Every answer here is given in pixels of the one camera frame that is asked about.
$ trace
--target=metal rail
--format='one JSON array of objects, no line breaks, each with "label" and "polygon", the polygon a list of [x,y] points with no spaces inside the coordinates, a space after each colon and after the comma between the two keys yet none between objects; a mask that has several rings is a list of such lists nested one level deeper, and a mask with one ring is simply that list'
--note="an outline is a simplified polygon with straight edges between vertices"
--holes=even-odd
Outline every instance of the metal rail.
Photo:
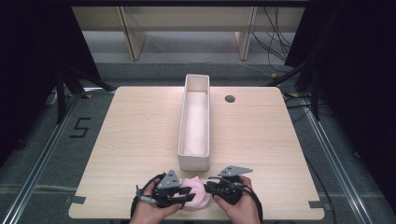
[{"label": "metal rail", "polygon": [[[309,105],[310,102],[307,99],[302,99],[302,104]],[[346,198],[349,202],[350,207],[352,208],[353,213],[356,216],[356,219],[359,221],[360,224],[374,223],[369,213],[367,212],[367,208],[362,201],[361,196],[353,186],[349,176],[347,175],[346,170],[344,169],[343,164],[339,160],[334,148],[332,147],[332,143],[330,142],[327,134],[321,126],[320,121],[317,121],[315,119],[315,116],[310,111],[308,111],[308,108],[305,108],[304,110],[307,114],[309,122],[312,125],[312,128],[315,131],[315,134],[317,135],[317,138],[330,163],[330,166],[332,167],[332,170],[337,177],[340,187],[346,195]]]},{"label": "metal rail", "polygon": [[73,95],[70,99],[68,107],[66,108],[64,119],[60,123],[56,124],[49,138],[49,141],[47,142],[43,151],[35,162],[35,166],[23,183],[16,199],[14,200],[14,203],[9,207],[7,214],[3,219],[3,224],[14,224],[17,223],[20,219],[21,214],[26,207],[26,204],[28,204],[32,193],[35,190],[35,185],[37,184],[38,179],[42,175],[48,161],[50,160],[52,152],[54,151],[56,145],[59,142],[62,132],[64,131],[64,127],[66,126],[67,121],[69,120],[69,117],[75,105],[77,104],[79,97],[79,95]]}]

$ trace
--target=white container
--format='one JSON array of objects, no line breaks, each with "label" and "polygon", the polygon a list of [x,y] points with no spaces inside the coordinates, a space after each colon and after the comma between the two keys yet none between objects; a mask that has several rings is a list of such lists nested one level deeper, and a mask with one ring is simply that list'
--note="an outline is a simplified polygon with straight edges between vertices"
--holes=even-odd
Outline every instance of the white container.
[{"label": "white container", "polygon": [[183,171],[208,171],[209,76],[186,75],[178,140],[178,162]]}]

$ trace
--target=pink object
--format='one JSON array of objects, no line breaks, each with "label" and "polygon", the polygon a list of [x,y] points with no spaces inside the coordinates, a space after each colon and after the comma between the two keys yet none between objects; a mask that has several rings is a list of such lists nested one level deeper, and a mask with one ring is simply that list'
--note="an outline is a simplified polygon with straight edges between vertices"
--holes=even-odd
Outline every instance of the pink object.
[{"label": "pink object", "polygon": [[210,194],[205,192],[204,184],[199,176],[194,178],[185,178],[181,184],[182,187],[191,187],[190,193],[195,193],[191,202],[186,202],[184,206],[191,208],[205,208],[210,200]]}]

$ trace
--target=human hand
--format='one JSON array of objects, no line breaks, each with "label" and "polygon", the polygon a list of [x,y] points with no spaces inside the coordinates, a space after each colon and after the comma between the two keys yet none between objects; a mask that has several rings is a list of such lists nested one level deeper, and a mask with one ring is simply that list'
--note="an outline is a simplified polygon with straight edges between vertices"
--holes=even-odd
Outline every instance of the human hand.
[{"label": "human hand", "polygon": [[[251,180],[243,175],[240,175],[242,183],[245,186],[251,187]],[[218,195],[215,195],[214,200],[222,208],[227,216],[230,218],[231,222],[234,224],[260,224],[259,213],[257,210],[257,205],[253,198],[247,193],[243,193],[241,199],[236,205],[231,205],[225,202]]]},{"label": "human hand", "polygon": [[[160,178],[154,180],[148,185],[143,194],[146,196],[151,196],[155,185],[160,181]],[[159,208],[154,203],[139,201],[139,203],[137,203],[136,209],[134,210],[134,216],[132,217],[130,224],[157,224],[160,223],[164,218],[174,214],[181,207],[181,203],[177,203],[169,207]]]}]

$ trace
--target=wooden table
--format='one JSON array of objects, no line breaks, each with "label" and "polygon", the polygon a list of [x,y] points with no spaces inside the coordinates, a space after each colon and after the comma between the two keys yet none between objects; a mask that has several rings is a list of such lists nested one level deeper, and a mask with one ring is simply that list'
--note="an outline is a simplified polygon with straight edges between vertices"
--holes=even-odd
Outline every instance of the wooden table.
[{"label": "wooden table", "polygon": [[[210,162],[208,172],[180,171],[177,159],[184,87],[120,87],[108,109],[76,196],[72,218],[128,219],[135,185],[175,169],[180,178],[206,181],[227,165],[249,167],[264,219],[318,220],[322,208],[279,89],[210,88]],[[235,97],[227,103],[226,95]],[[228,219],[218,205],[180,210],[169,219]]]}]

